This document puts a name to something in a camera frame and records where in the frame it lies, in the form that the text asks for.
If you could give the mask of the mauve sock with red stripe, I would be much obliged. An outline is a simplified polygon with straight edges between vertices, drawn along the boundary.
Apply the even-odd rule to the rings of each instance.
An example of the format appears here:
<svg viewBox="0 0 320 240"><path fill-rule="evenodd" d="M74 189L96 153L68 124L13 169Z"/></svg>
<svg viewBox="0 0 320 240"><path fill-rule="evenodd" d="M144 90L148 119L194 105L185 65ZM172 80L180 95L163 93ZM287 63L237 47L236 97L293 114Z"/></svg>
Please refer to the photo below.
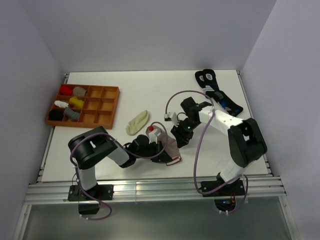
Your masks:
<svg viewBox="0 0 320 240"><path fill-rule="evenodd" d="M182 161L177 141L174 138L170 137L167 133L162 132L159 135L158 140L162 143L164 151L171 157L171 160L166 163L166 166L172 166Z"/></svg>

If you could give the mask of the cream ankle sock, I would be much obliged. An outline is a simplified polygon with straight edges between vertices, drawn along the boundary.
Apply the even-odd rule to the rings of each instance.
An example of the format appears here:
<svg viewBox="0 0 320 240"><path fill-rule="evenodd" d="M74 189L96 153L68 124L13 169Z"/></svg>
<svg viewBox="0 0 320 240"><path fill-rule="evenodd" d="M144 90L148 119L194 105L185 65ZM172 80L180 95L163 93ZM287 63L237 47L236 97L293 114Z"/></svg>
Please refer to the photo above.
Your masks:
<svg viewBox="0 0 320 240"><path fill-rule="evenodd" d="M149 120L149 112L147 110L143 110L136 117L130 120L125 128L126 133L129 136L136 135L148 122Z"/></svg>

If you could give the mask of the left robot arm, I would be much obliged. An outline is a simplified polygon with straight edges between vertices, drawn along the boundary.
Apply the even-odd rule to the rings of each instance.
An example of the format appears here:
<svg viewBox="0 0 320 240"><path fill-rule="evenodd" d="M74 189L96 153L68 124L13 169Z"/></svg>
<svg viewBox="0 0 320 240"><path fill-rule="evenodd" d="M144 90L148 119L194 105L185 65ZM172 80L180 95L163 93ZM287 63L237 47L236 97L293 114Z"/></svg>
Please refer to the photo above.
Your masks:
<svg viewBox="0 0 320 240"><path fill-rule="evenodd" d="M153 163L170 164L177 159L165 150L167 143L160 141L160 132L155 136L138 135L132 142L122 146L102 126L72 138L68 147L70 161L76 168L80 187L79 194L91 200L98 193L95 165L109 158L121 168L128 168L137 159L151 160Z"/></svg>

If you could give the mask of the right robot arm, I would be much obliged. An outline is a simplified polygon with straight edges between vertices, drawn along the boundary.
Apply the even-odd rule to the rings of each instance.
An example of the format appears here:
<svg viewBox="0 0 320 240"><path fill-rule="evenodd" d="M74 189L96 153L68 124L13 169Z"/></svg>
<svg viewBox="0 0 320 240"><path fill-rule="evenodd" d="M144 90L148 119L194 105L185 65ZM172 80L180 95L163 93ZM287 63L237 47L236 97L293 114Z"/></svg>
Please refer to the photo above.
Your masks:
<svg viewBox="0 0 320 240"><path fill-rule="evenodd" d="M200 124L205 127L200 135L193 165L193 177L197 177L197 166L200 149L205 133L209 127L215 128L228 138L231 160L218 173L217 191L222 195L229 194L236 180L244 175L247 167L260 159L268 150L257 121L253 118L242 119L216 110L211 102L196 103L192 97L182 101L180 106L186 118L179 120L175 112L165 111L164 120L173 123L171 133L174 135L177 147L189 144Z"/></svg>

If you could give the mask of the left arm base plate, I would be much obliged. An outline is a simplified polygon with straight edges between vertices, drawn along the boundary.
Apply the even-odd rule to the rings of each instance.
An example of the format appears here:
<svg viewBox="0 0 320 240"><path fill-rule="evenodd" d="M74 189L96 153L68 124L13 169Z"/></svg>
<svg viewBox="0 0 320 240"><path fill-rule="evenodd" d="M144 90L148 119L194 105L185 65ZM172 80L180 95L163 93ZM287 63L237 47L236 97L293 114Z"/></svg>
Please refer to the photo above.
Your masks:
<svg viewBox="0 0 320 240"><path fill-rule="evenodd" d="M112 200L114 193L114 186L112 184L97 184L93 188L86 191L91 197L98 200ZM67 200L69 202L91 201L92 199L85 195L78 185L71 185Z"/></svg>

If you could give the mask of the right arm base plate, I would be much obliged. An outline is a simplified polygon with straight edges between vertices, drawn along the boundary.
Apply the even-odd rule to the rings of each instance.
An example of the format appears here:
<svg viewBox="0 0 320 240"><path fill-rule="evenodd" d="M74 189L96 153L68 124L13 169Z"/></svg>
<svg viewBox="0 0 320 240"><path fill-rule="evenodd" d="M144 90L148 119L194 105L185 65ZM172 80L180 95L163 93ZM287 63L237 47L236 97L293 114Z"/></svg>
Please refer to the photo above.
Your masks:
<svg viewBox="0 0 320 240"><path fill-rule="evenodd" d="M227 184L222 188L218 189L217 191L205 194L206 192L212 191L215 188L218 188L222 185L220 180L213 180L213 181L202 181L200 183L200 190L203 192L203 197L227 197L227 196L244 196L245 195L245 187L243 181L237 179L231 184Z"/></svg>

